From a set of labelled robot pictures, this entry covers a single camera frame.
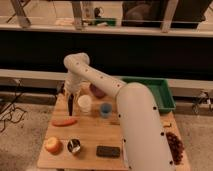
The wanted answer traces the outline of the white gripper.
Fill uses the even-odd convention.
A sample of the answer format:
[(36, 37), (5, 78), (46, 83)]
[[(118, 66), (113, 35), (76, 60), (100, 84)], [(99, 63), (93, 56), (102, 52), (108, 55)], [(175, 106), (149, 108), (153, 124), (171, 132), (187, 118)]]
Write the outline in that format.
[(80, 89), (81, 79), (68, 76), (64, 83), (64, 93), (66, 97), (75, 94)]

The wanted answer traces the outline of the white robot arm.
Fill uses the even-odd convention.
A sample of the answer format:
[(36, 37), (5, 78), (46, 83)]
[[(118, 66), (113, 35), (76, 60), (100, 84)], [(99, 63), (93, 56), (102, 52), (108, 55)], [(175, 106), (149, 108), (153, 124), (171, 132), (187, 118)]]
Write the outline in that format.
[(89, 66), (86, 53), (67, 55), (65, 90), (74, 93), (88, 80), (116, 100), (129, 171), (176, 171), (152, 92), (143, 84), (126, 83)]

